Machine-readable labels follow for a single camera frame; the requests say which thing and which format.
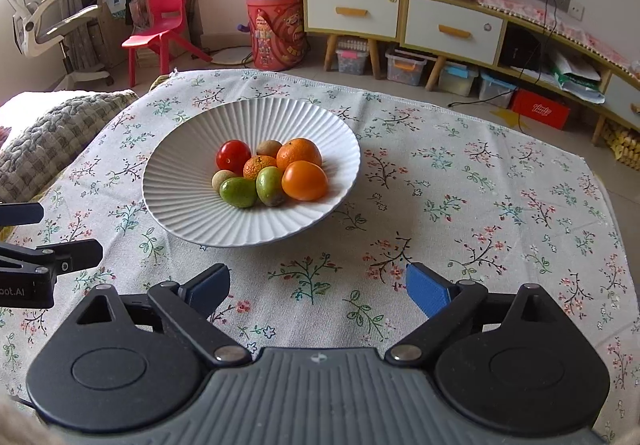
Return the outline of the red flat box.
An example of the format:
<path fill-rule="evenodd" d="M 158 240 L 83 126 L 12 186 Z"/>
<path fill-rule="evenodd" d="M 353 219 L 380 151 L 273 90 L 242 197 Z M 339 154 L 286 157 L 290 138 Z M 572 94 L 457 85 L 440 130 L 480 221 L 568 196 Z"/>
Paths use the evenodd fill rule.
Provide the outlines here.
<path fill-rule="evenodd" d="M 514 92 L 512 110 L 558 130 L 564 129 L 570 116 L 570 107 L 525 89 Z"/>

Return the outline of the small orange mandarin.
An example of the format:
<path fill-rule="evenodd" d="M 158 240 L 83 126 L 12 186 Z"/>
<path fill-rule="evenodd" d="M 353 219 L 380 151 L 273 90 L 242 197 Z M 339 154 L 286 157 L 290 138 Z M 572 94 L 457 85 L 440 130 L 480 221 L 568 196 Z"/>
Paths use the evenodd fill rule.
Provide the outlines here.
<path fill-rule="evenodd" d="M 248 180 L 256 180 L 262 169 L 275 167 L 277 159 L 268 156 L 253 156 L 248 159 L 243 166 L 243 176 Z"/>

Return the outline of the red plastic chair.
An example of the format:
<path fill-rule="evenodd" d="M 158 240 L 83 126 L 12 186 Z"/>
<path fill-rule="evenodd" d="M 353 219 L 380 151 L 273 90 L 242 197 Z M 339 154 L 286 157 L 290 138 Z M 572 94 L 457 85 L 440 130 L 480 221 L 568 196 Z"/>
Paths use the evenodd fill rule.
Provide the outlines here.
<path fill-rule="evenodd" d="M 148 0 L 148 7 L 152 16 L 152 26 L 132 34 L 122 42 L 122 48 L 128 52 L 130 87 L 136 85 L 136 53 L 140 49 L 149 49 L 157 54 L 162 75 L 168 75 L 170 72 L 171 42 L 204 62 L 212 61 L 207 53 L 182 36 L 183 31 L 188 29 L 186 0 Z"/>

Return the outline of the red cylindrical toy bin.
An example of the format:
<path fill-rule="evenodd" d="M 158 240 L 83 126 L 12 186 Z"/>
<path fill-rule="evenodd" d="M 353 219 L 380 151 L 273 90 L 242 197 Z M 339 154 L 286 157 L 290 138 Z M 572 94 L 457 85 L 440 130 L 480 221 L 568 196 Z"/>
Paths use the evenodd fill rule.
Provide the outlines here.
<path fill-rule="evenodd" d="M 307 52 L 303 0 L 246 0 L 253 62 L 267 72 L 288 70 Z"/>

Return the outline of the wooden cabinet with drawers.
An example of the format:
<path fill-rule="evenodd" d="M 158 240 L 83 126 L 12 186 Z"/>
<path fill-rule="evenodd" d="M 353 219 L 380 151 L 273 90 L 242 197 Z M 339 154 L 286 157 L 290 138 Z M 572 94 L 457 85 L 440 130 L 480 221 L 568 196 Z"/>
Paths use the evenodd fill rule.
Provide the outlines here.
<path fill-rule="evenodd" d="M 433 54 L 431 83 L 448 62 L 458 61 L 563 94 L 554 68 L 566 55 L 594 69 L 598 96 L 591 108 L 600 120 L 638 128 L 638 64 L 612 42 L 638 48 L 639 0 L 570 0 L 567 12 L 538 0 L 304 0 L 304 5 L 306 29 L 328 36 L 327 63 L 334 60 L 338 38 L 353 35 Z"/>

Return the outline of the red tomato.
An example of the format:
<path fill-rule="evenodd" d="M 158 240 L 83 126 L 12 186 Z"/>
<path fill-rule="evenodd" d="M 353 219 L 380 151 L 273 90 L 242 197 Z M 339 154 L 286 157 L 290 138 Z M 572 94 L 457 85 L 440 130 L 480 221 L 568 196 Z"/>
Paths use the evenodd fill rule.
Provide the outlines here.
<path fill-rule="evenodd" d="M 242 176 L 245 162 L 252 158 L 250 147 L 241 140 L 224 142 L 216 153 L 216 166 L 219 170 L 228 170 Z"/>

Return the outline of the large orange mandarin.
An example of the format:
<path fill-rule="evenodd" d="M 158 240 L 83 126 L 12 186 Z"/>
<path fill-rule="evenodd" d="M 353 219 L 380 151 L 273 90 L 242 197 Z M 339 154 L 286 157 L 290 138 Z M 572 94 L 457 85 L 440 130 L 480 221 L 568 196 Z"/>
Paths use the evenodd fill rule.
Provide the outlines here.
<path fill-rule="evenodd" d="M 319 148 L 308 139 L 292 139 L 281 145 L 277 152 L 277 167 L 284 171 L 295 161 L 308 161 L 319 167 L 322 166 L 322 156 Z"/>

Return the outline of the pale longan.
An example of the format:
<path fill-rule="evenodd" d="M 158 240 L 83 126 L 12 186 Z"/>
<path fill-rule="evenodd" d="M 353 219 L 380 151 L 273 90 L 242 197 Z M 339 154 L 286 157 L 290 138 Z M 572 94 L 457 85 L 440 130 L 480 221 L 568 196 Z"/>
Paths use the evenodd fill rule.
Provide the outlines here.
<path fill-rule="evenodd" d="M 212 177 L 210 184 L 212 184 L 212 188 L 215 192 L 219 191 L 224 182 L 228 179 L 236 178 L 236 174 L 230 170 L 218 170 Z"/>

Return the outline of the white ribbed plate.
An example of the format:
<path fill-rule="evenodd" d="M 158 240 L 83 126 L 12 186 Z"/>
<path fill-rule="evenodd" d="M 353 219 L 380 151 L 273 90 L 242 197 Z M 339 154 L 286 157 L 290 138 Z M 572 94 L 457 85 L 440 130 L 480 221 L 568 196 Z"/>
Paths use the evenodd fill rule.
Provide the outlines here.
<path fill-rule="evenodd" d="M 172 130 L 152 151 L 142 194 L 172 235 L 209 247 L 256 246 L 326 218 L 359 167 L 354 132 L 329 110 L 257 98 Z"/>

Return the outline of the grey woven blanket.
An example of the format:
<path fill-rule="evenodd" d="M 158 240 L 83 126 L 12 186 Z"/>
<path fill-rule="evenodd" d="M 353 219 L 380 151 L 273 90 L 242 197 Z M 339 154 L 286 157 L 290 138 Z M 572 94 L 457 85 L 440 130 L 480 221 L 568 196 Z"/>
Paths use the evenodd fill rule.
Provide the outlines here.
<path fill-rule="evenodd" d="M 25 92 L 1 107 L 1 201 L 27 202 L 68 167 L 138 95 Z"/>

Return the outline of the green fruit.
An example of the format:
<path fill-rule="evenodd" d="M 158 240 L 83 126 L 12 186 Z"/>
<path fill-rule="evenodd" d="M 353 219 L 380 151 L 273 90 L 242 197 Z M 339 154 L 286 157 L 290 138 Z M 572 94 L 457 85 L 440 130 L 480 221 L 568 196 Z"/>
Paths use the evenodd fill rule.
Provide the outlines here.
<path fill-rule="evenodd" d="M 255 182 L 237 176 L 222 182 L 218 194 L 224 202 L 238 209 L 253 207 L 257 200 Z"/>
<path fill-rule="evenodd" d="M 267 167 L 259 171 L 256 178 L 256 192 L 265 206 L 277 207 L 285 202 L 282 176 L 283 172 L 278 167 Z"/>

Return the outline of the clear storage box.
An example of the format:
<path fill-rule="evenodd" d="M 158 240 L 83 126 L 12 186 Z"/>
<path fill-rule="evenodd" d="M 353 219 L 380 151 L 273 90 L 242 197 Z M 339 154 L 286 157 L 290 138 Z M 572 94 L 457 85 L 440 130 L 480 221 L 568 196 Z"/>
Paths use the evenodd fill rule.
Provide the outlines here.
<path fill-rule="evenodd" d="M 411 54 L 402 54 L 396 50 L 385 53 L 387 62 L 386 77 L 392 82 L 417 87 L 420 84 L 426 58 Z"/>

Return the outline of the orange tomato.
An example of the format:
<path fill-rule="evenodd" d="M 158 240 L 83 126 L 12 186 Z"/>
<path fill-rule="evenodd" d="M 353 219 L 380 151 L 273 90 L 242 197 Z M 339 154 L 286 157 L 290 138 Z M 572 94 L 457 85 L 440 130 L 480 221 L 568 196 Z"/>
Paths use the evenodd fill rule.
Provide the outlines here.
<path fill-rule="evenodd" d="M 321 167 L 297 160 L 286 167 L 281 185 L 288 197 L 299 202 L 315 202 L 328 192 L 329 179 Z"/>

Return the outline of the brown longan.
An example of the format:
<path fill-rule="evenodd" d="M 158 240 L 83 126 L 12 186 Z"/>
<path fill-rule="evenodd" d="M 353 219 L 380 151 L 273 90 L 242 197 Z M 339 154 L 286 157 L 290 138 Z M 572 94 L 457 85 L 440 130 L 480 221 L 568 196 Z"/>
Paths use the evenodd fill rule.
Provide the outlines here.
<path fill-rule="evenodd" d="M 276 158 L 282 144 L 276 140 L 267 140 L 260 142 L 256 147 L 256 154 L 258 156 L 268 156 Z"/>

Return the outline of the floral white tablecloth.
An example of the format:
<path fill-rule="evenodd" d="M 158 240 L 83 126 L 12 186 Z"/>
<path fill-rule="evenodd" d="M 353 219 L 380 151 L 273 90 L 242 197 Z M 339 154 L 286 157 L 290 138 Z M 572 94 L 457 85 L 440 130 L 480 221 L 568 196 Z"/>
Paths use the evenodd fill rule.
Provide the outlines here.
<path fill-rule="evenodd" d="M 143 170 L 176 127 L 228 102 L 289 98 L 334 113 L 361 148 L 347 199 L 316 226 L 250 249 L 193 245 L 161 229 L 142 198 Z M 419 326 L 406 267 L 512 292 L 544 286 L 608 366 L 597 431 L 639 439 L 639 309 L 608 195 L 585 160 L 434 105 L 256 70 L 183 72 L 113 119 L 42 198 L 44 217 L 10 243 L 98 239 L 102 263 L 62 277 L 52 309 L 1 313 L 1 389 L 21 395 L 30 362 L 91 288 L 138 293 L 217 262 L 231 287 L 213 324 L 263 347 L 385 349 Z"/>

